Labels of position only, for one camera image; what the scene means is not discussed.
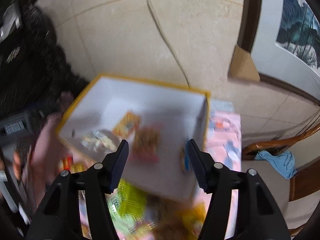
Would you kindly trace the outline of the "person's left hand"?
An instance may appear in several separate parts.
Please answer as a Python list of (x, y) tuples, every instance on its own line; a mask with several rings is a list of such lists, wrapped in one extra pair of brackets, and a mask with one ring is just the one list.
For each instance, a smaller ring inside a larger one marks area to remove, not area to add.
[(13, 171), (17, 180), (22, 182), (33, 210), (39, 206), (46, 193), (46, 187), (58, 175), (58, 162), (68, 153), (67, 148), (58, 140), (55, 130), (60, 123), (62, 114), (71, 105), (74, 98), (70, 92), (61, 93), (57, 100), (57, 112), (50, 114), (40, 134), (29, 147), (26, 163), (17, 151), (13, 155)]

